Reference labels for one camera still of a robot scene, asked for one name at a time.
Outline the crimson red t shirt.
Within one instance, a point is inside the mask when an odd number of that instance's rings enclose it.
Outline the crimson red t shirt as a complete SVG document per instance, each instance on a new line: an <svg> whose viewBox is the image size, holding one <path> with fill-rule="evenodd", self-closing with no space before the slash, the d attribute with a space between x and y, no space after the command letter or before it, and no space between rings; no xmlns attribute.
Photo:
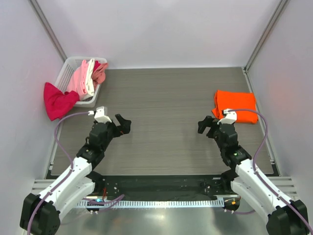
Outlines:
<svg viewBox="0 0 313 235"><path fill-rule="evenodd" d="M63 118L79 101L79 95L75 91L61 92L51 83L44 86L44 105L48 118L51 121Z"/></svg>

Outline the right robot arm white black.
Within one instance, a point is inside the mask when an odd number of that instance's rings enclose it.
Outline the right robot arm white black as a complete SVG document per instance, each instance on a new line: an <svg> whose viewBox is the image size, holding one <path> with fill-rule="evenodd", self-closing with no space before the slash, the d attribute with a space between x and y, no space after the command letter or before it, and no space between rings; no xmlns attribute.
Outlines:
<svg viewBox="0 0 313 235"><path fill-rule="evenodd" d="M311 235L306 205L283 193L256 165L251 155L239 145L230 116L218 120L206 116L198 122L198 133L206 128L226 166L220 186L225 193L241 196L263 218L269 235Z"/></svg>

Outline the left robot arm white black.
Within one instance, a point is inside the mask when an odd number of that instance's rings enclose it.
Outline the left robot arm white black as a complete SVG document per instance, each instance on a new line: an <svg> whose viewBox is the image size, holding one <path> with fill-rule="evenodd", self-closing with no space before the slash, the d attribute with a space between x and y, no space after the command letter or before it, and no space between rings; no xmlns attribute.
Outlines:
<svg viewBox="0 0 313 235"><path fill-rule="evenodd" d="M25 197L20 227L27 234L56 234L63 218L78 202L103 192L102 176L94 169L103 160L110 142L130 133L132 122L120 114L115 115L118 125L104 114L90 111L88 115L94 116L94 124L69 167L40 193Z"/></svg>

